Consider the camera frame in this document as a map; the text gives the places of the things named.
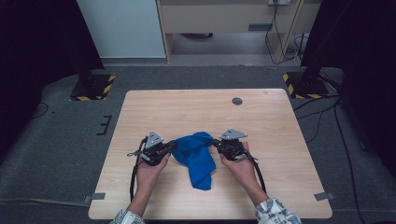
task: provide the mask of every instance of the table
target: table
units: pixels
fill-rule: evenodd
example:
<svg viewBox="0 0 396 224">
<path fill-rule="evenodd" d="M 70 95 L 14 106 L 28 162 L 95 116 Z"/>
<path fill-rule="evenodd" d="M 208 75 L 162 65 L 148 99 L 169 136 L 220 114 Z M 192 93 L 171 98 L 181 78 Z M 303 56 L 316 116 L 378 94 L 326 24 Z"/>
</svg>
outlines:
<svg viewBox="0 0 396 224">
<path fill-rule="evenodd" d="M 163 43 L 171 62 L 174 34 L 248 33 L 268 31 L 275 8 L 262 0 L 156 0 Z M 309 33 L 321 0 L 291 0 L 277 7 L 276 27 L 268 31 L 268 46 L 281 62 L 295 33 Z"/>
<path fill-rule="evenodd" d="M 242 100 L 233 104 L 233 98 Z M 111 219 L 129 204 L 129 187 L 140 141 L 154 131 L 168 142 L 196 132 L 218 138 L 234 128 L 247 133 L 270 197 L 278 198 L 301 218 L 332 215 L 289 97 L 281 89 L 129 91 L 110 143 L 93 200 L 92 219 Z M 230 171 L 209 148 L 217 169 L 212 189 L 194 189 L 188 169 L 171 157 L 150 198 L 145 219 L 255 219 L 254 207 Z"/>
</svg>

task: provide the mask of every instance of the wall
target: wall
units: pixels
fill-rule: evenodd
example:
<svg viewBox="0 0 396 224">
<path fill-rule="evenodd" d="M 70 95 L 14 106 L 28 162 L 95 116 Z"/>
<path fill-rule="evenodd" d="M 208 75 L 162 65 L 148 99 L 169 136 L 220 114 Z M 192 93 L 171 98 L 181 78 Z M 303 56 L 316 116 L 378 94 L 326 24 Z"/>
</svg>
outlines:
<svg viewBox="0 0 396 224">
<path fill-rule="evenodd" d="M 78 0 L 101 58 L 165 58 L 155 0 Z"/>
</svg>

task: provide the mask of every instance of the sleeve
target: sleeve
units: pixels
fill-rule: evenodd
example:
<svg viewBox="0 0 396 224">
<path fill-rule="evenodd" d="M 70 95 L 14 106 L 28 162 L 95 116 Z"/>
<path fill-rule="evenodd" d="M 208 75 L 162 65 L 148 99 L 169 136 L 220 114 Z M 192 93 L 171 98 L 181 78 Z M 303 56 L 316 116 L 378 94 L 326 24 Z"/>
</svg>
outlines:
<svg viewBox="0 0 396 224">
<path fill-rule="evenodd" d="M 268 199 L 257 205 L 255 215 L 259 224 L 302 224 L 297 215 L 285 208 L 278 199 Z"/>
<path fill-rule="evenodd" d="M 122 209 L 109 224 L 145 224 L 145 221 L 137 214 Z"/>
</svg>

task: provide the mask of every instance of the blue cloth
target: blue cloth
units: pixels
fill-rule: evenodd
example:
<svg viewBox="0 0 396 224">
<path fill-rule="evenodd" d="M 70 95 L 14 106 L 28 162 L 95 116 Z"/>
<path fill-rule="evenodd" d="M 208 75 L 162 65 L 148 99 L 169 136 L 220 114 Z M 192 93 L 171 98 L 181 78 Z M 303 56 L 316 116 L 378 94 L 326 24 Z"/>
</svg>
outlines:
<svg viewBox="0 0 396 224">
<path fill-rule="evenodd" d="M 172 151 L 175 159 L 189 168 L 190 181 L 195 189 L 209 190 L 212 184 L 210 174 L 216 164 L 208 147 L 213 144 L 213 137 L 205 132 L 178 138 L 177 148 Z"/>
</svg>

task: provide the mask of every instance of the person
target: person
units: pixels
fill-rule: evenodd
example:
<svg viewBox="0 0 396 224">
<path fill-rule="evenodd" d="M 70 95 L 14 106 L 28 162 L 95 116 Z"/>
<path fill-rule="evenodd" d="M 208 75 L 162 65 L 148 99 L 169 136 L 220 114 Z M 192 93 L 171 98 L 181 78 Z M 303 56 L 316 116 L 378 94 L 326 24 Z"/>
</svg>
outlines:
<svg viewBox="0 0 396 224">
<path fill-rule="evenodd" d="M 248 142 L 242 142 L 248 150 Z M 228 161 L 220 154 L 221 163 L 233 174 L 234 178 L 244 188 L 255 207 L 255 215 L 259 224 L 301 224 L 302 221 L 278 199 L 270 198 L 257 182 L 254 166 L 248 158 Z M 137 169 L 137 187 L 134 198 L 126 209 L 120 210 L 110 224 L 140 224 L 145 223 L 142 216 L 145 213 L 149 198 L 157 179 L 166 166 L 169 155 L 165 156 L 157 166 L 149 166 L 142 162 Z"/>
</svg>

